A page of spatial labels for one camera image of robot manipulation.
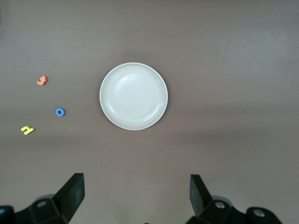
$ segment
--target blue ring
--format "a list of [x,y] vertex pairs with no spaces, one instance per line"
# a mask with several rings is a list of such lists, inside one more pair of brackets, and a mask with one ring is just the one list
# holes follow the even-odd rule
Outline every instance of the blue ring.
[[65,110],[63,108],[57,108],[55,113],[57,116],[62,117],[65,115]]

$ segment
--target plate rim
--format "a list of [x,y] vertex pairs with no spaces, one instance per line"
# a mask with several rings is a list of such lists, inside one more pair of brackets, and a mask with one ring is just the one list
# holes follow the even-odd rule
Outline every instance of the plate rim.
[[[106,112],[105,112],[105,110],[104,110],[104,108],[103,108],[102,100],[101,100],[102,87],[103,87],[103,85],[105,84],[105,81],[109,78],[109,75],[110,75],[111,73],[113,73],[113,71],[116,70],[117,68],[122,67],[122,66],[126,66],[126,65],[130,65],[130,64],[133,64],[133,65],[139,65],[139,66],[144,66],[144,67],[147,67],[148,69],[154,71],[154,73],[156,73],[156,74],[161,78],[161,80],[162,80],[162,82],[163,82],[163,87],[164,87],[165,90],[166,90],[166,91],[165,91],[165,93],[166,93],[166,95],[165,95],[165,96],[166,96],[166,101],[165,101],[165,107],[164,107],[164,109],[163,109],[163,112],[162,112],[161,115],[155,120],[155,122],[151,122],[150,125],[147,125],[147,126],[145,126],[145,127],[141,127],[141,128],[127,128],[127,127],[123,127],[123,126],[118,125],[118,124],[116,124],[115,122],[113,122],[113,121],[109,118],[109,116],[106,114]],[[102,81],[102,83],[101,83],[101,86],[100,86],[100,105],[101,105],[102,111],[103,111],[103,113],[105,114],[105,116],[106,116],[106,117],[107,117],[107,118],[108,118],[114,125],[116,125],[116,126],[118,126],[118,127],[120,127],[120,128],[126,129],[126,130],[130,130],[130,131],[138,131],[138,130],[146,129],[146,128],[149,128],[149,127],[153,126],[155,123],[157,123],[157,122],[162,118],[162,116],[164,115],[164,113],[165,113],[165,111],[166,111],[167,105],[168,105],[168,89],[167,89],[166,83],[165,83],[164,79],[162,78],[162,76],[159,74],[159,72],[157,72],[157,71],[156,71],[155,69],[153,69],[152,67],[150,67],[150,66],[148,66],[148,65],[146,65],[146,64],[143,64],[143,63],[138,63],[138,62],[123,63],[123,64],[120,64],[120,65],[114,67],[113,69],[111,69],[111,70],[105,75],[105,77],[104,77],[104,79],[103,79],[103,81]]]

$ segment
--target round white dish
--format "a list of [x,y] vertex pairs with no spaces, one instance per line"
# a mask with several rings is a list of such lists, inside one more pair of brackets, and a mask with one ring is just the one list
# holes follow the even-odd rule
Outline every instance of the round white dish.
[[153,68],[141,63],[121,64],[104,78],[100,104],[115,125],[141,130],[155,124],[164,114],[167,87]]

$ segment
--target silver bolt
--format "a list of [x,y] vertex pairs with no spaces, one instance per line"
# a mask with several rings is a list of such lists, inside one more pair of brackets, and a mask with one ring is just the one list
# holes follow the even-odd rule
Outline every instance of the silver bolt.
[[36,206],[37,206],[38,208],[40,208],[40,207],[45,206],[46,204],[47,204],[46,201],[42,201],[42,202],[38,203]]
[[224,205],[223,202],[216,202],[215,205],[216,205],[217,208],[219,208],[219,209],[223,209],[223,208],[225,208],[225,205]]
[[256,216],[259,216],[259,217],[265,217],[265,213],[260,210],[260,209],[254,209],[253,210],[253,213],[256,215]]

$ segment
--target gray background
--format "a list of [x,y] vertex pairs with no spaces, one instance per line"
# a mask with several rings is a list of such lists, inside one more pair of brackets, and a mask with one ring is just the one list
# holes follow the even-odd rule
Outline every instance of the gray background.
[[[0,17],[0,204],[21,210],[84,172],[72,224],[183,224],[200,174],[241,212],[298,222],[299,1],[0,0]],[[169,91],[141,131],[100,107],[127,62]]]

